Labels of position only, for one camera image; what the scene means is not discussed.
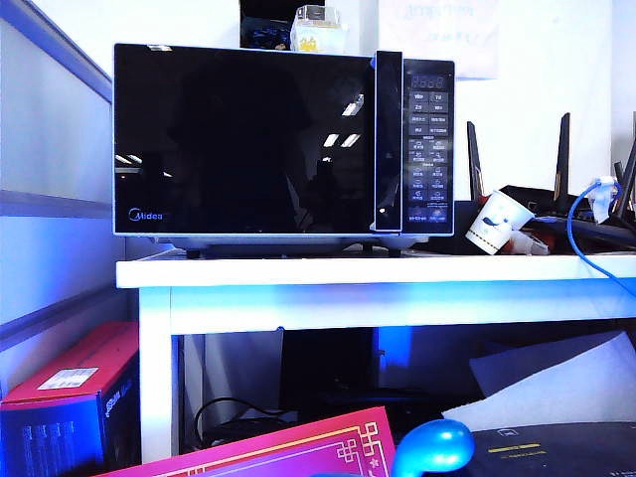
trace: microwave control panel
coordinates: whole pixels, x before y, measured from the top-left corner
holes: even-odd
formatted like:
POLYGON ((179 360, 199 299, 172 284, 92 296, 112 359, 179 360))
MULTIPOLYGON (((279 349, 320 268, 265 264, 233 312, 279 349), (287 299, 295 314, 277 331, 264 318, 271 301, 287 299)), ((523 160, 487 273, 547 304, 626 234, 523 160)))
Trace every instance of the microwave control panel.
POLYGON ((453 98, 451 62, 404 60, 402 224, 406 233, 426 229, 452 234, 453 98))

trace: white shelf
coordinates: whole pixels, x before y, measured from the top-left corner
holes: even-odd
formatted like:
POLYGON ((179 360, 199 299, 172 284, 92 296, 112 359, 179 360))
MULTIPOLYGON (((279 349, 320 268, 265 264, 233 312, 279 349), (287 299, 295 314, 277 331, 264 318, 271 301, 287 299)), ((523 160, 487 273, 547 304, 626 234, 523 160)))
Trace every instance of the white shelf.
MULTIPOLYGON (((593 255, 618 277, 636 277, 636 254, 593 255)), ((301 285, 581 280, 606 278, 575 255, 401 258, 186 259, 175 250, 117 264, 117 286, 301 285)))
MULTIPOLYGON (((593 260, 636 289, 636 255, 593 260)), ((178 449, 175 335, 636 316, 636 297, 576 256, 188 260, 117 264, 139 288, 142 455, 178 449)))

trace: black microwave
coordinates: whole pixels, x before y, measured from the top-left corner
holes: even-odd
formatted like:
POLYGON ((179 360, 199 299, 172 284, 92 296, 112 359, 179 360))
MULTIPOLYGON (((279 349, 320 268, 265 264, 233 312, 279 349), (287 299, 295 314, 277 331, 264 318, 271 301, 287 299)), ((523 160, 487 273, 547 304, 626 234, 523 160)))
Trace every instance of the black microwave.
POLYGON ((187 250, 453 234, 454 64, 114 47, 113 227, 187 250))

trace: paper cup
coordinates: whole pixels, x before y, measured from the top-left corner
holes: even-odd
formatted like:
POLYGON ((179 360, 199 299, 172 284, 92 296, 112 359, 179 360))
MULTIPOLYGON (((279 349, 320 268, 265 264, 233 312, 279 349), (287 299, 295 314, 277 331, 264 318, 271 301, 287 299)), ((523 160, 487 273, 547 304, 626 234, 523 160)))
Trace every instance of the paper cup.
POLYGON ((535 215, 501 191, 494 191, 470 226, 466 238, 494 255, 535 215))

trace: red box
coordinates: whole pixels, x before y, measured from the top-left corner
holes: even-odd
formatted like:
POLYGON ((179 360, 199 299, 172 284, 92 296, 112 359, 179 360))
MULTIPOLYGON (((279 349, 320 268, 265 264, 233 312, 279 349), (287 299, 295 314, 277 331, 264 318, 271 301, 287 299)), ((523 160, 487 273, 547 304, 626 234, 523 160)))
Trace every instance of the red box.
POLYGON ((373 407, 104 476, 295 477, 340 472, 389 477, 394 454, 385 410, 373 407))
POLYGON ((87 476, 140 462, 138 324, 107 322, 0 402, 0 476, 87 476))

